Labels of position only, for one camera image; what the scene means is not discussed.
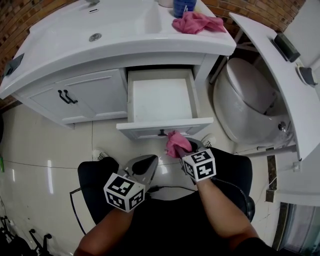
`blue cup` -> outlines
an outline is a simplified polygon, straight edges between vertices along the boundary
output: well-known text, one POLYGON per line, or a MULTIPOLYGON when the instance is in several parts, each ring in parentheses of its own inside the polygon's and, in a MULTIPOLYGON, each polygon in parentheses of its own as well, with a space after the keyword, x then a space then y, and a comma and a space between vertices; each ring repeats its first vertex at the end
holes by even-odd
POLYGON ((173 15, 182 18, 184 12, 193 12, 197 0, 173 0, 173 15))

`white sink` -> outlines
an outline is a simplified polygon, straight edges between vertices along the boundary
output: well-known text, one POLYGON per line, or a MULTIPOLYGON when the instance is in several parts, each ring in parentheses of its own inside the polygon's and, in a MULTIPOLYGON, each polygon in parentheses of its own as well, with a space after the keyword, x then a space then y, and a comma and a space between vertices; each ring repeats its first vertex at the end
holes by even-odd
MULTIPOLYGON (((201 0, 196 8, 214 17, 201 0)), ((182 34, 172 27, 173 20, 172 9, 155 0, 100 0, 94 6, 79 0, 67 5, 30 28, 16 54, 24 53, 24 58, 13 74, 3 79, 0 97, 54 72, 97 59, 157 52, 229 56, 236 47, 229 33, 204 30, 197 35, 182 34), (101 38, 90 42, 96 33, 101 38)))

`bathroom vanity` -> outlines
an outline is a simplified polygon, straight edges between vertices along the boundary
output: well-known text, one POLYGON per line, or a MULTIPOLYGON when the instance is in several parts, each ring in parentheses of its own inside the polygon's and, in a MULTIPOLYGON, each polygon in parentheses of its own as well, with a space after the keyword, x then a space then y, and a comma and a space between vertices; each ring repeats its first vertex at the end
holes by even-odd
MULTIPOLYGON (((200 0, 196 11, 214 17, 200 0)), ((173 19, 172 9, 154 0, 101 0, 93 6, 84 0, 74 2, 30 28, 16 54, 24 53, 23 60, 3 79, 0 97, 13 95, 39 114, 72 129, 78 122, 129 116, 132 125, 120 130, 131 139, 154 138, 173 130, 192 135, 213 122, 212 117, 201 118, 197 91, 205 89, 218 56, 231 55, 236 43, 228 32, 182 34, 172 27, 173 19), (184 86, 192 115, 165 119, 168 115, 163 114, 162 119, 137 124, 130 118, 135 116, 130 104, 137 96, 128 94, 128 70, 153 70, 159 65, 168 71, 182 67, 182 74, 174 69, 172 79, 187 77, 184 86)), ((163 89, 170 93, 168 87, 163 89)), ((165 102, 166 94, 160 95, 165 102)), ((139 107, 149 110, 149 116, 153 111, 150 105, 139 107)))

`black pants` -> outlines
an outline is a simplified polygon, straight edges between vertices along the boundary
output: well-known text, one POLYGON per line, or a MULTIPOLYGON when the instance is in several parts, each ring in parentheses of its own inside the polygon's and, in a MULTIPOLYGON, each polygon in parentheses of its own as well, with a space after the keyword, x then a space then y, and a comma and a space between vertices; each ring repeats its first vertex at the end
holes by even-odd
MULTIPOLYGON (((215 158, 216 177, 233 183, 249 196, 253 175, 249 158, 210 149, 215 158)), ((78 168, 84 200, 96 224, 113 209, 107 204, 103 187, 118 167, 113 158, 107 157, 101 161, 83 162, 78 168)), ((215 184, 245 211, 244 198, 237 188, 219 181, 215 184)), ((199 193, 194 192, 177 200, 150 199, 141 203, 134 210, 130 228, 114 254, 132 253, 132 248, 143 254, 201 255, 214 250, 216 255, 225 255, 227 246, 210 225, 199 193)))

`brick wall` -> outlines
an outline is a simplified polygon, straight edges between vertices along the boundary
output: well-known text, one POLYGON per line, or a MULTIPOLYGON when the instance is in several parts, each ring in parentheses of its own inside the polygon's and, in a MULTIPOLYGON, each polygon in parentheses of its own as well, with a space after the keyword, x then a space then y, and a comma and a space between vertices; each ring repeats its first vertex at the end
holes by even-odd
MULTIPOLYGON (((2 0, 0 1, 0 73, 29 34, 29 28, 57 9, 75 0, 2 0)), ((221 17, 232 36, 239 28, 229 18, 233 12, 247 16, 274 30, 284 31, 305 0, 202 0, 221 17)), ((0 109, 14 102, 11 96, 0 100, 0 109)))
POLYGON ((249 17, 273 30, 284 31, 293 21, 306 0, 202 0, 209 9, 224 20, 232 36, 239 27, 229 18, 229 12, 249 17))

